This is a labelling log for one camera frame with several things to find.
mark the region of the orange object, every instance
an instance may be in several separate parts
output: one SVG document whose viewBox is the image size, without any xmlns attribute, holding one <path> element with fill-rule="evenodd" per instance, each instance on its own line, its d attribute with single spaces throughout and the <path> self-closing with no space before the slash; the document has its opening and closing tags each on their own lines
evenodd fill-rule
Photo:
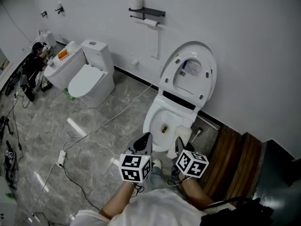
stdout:
<svg viewBox="0 0 301 226">
<path fill-rule="evenodd" d="M 65 58 L 65 57 L 68 56 L 68 55 L 69 55 L 69 54 L 68 54 L 67 50 L 65 49 L 64 51 L 60 52 L 60 53 L 57 55 L 57 57 L 58 57 L 59 60 L 62 60 L 63 58 Z"/>
</svg>

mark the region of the marble floor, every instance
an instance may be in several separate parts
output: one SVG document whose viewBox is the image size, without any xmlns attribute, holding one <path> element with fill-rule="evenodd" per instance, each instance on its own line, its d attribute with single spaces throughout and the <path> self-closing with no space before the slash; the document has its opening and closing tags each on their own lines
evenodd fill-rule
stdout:
<svg viewBox="0 0 301 226">
<path fill-rule="evenodd" d="M 147 86 L 118 71 L 114 73 L 115 89 L 97 109 L 88 108 L 81 100 L 71 101 L 64 92 L 53 87 L 41 92 L 36 91 L 35 100 L 26 109 L 22 107 L 22 98 L 18 97 L 14 108 L 19 140 L 24 158 L 19 163 L 19 181 L 15 191 L 17 200 L 16 225 L 47 225 L 40 215 L 42 224 L 38 224 L 29 210 L 37 200 L 52 164 L 57 161 L 60 150 L 69 136 L 82 136 L 97 129 L 112 118 L 132 100 L 141 94 Z M 109 147 L 115 154 L 123 153 L 128 141 L 142 133 L 146 113 L 157 95 L 157 91 L 148 89 L 124 113 L 110 121 L 103 128 L 89 137 L 89 140 Z M 12 108 L 12 96 L 0 95 L 0 114 L 7 115 Z M 10 126 L 14 135 L 5 129 L 4 140 L 0 148 L 0 162 L 3 172 L 5 141 L 8 140 L 20 155 L 17 144 L 16 127 L 13 114 L 9 115 Z M 194 141 L 195 148 L 208 155 L 218 131 L 197 118 L 192 129 L 193 138 L 198 128 L 202 133 Z M 66 146 L 77 138 L 71 138 Z M 154 153 L 154 158 L 163 162 L 163 173 L 170 176 L 170 160 L 165 153 Z M 117 156 L 97 143 L 81 140 L 67 150 L 68 160 L 65 167 L 69 176 L 85 190 L 90 201 L 101 208 L 117 191 L 122 183 L 118 167 L 114 164 Z M 71 182 L 63 169 L 54 166 L 44 191 L 33 212 L 43 212 L 50 220 L 68 225 L 71 218 L 80 209 L 93 209 L 86 201 L 81 189 Z"/>
</svg>

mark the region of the toilet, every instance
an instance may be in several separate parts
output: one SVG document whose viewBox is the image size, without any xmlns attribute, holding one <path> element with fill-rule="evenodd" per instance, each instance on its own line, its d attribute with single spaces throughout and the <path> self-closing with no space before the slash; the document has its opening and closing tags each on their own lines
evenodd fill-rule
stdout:
<svg viewBox="0 0 301 226">
<path fill-rule="evenodd" d="M 143 133 L 150 132 L 153 136 L 155 152 L 169 150 L 177 126 L 192 126 L 198 111 L 212 95 L 216 70 L 212 51 L 198 41 L 182 44 L 167 59 L 158 95 L 143 125 Z"/>
<path fill-rule="evenodd" d="M 61 52 L 63 50 L 67 50 L 69 55 L 62 60 L 58 58 L 58 55 L 55 56 L 53 59 L 54 66 L 48 65 L 44 71 L 47 80 L 61 90 L 68 88 L 70 81 L 86 61 L 83 49 L 74 41 L 68 43 Z"/>
<path fill-rule="evenodd" d="M 105 43 L 85 40 L 81 47 L 88 64 L 73 77 L 68 86 L 69 94 L 80 98 L 88 107 L 97 108 L 115 88 L 114 64 Z"/>
</svg>

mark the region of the fiducial marker cube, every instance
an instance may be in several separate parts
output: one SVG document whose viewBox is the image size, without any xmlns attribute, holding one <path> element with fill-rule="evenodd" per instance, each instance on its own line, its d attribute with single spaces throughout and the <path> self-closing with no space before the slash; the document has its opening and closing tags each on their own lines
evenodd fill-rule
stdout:
<svg viewBox="0 0 301 226">
<path fill-rule="evenodd" d="M 183 150 L 175 164 L 184 175 L 200 178 L 209 162 L 204 155 Z"/>
<path fill-rule="evenodd" d="M 142 183 L 151 171 L 151 156 L 121 154 L 119 172 L 123 181 Z"/>
</svg>

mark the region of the toilet tank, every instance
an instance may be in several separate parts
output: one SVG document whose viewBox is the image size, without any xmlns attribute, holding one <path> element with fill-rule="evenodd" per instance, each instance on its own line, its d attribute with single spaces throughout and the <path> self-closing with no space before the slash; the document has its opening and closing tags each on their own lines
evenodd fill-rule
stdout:
<svg viewBox="0 0 301 226">
<path fill-rule="evenodd" d="M 108 73 L 114 73 L 114 64 L 108 44 L 95 40 L 85 40 L 81 43 L 81 46 L 89 65 Z"/>
</svg>

